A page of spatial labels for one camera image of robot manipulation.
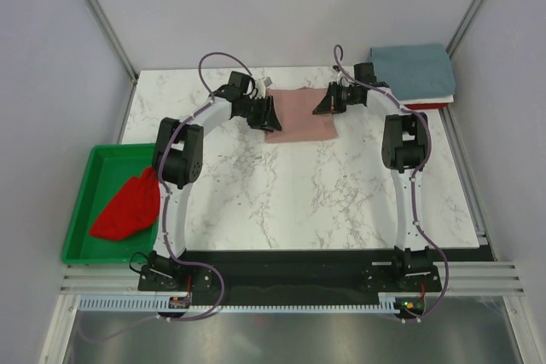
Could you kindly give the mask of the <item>pink printed t-shirt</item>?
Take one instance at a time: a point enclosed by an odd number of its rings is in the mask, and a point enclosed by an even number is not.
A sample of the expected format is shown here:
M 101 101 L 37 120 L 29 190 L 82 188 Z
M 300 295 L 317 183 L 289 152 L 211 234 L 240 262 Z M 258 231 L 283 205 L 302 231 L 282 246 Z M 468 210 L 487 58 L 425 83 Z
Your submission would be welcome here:
M 265 142 L 274 144 L 335 139 L 338 133 L 333 116 L 313 113 L 326 93 L 326 89 L 308 87 L 295 90 L 269 89 L 282 130 L 266 133 Z

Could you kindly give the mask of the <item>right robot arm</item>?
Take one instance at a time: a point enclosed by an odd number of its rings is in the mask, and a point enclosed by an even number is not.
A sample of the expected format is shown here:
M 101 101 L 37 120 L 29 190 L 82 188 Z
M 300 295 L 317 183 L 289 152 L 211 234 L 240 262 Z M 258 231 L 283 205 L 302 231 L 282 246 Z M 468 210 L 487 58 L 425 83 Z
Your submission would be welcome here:
M 349 106 L 363 105 L 384 120 L 380 156 L 391 172 L 397 207 L 397 238 L 391 280 L 410 290 L 433 269 L 433 247 L 421 221 L 421 188 L 425 164 L 432 152 L 427 116 L 402 104 L 385 83 L 378 83 L 373 65 L 355 65 L 355 77 L 339 66 L 337 79 L 328 84 L 314 115 L 342 114 Z

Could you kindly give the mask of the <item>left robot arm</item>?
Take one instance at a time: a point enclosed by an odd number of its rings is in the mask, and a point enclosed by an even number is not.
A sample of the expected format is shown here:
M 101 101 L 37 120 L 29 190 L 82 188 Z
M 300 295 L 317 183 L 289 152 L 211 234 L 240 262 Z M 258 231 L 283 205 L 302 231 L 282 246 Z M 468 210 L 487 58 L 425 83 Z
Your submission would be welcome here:
M 256 79 L 233 71 L 228 82 L 213 91 L 189 116 L 162 119 L 152 162 L 159 180 L 160 214 L 148 268 L 167 289 L 184 286 L 188 277 L 184 265 L 193 265 L 180 257 L 187 250 L 189 196 L 203 168 L 205 137 L 233 118 L 244 118 L 254 130 L 282 130 L 274 99 L 267 94 L 271 85 L 268 77 Z

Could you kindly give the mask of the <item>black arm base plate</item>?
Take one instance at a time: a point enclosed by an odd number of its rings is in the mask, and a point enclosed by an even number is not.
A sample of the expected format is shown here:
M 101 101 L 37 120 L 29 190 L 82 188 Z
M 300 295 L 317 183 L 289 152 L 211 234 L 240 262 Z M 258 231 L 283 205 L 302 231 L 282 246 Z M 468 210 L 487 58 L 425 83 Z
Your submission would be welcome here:
M 236 286 L 320 286 L 366 292 L 442 289 L 430 250 L 186 251 L 181 263 L 151 252 L 139 272 L 142 292 L 217 290 Z

